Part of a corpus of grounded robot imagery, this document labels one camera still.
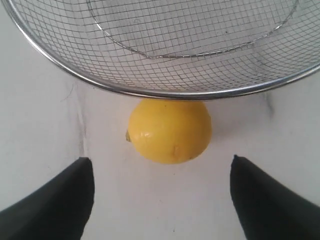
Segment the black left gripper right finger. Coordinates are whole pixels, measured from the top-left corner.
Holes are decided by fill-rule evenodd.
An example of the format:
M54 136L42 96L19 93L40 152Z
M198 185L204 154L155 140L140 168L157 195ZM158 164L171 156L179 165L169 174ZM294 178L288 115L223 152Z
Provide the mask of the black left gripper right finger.
M248 240L318 240L320 208L235 155L230 196Z

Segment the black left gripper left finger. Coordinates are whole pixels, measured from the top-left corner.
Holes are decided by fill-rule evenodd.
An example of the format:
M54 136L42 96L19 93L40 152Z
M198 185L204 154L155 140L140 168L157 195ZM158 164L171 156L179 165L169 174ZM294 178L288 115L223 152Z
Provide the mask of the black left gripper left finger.
M79 240L94 205L92 161L81 157L0 212L2 240Z

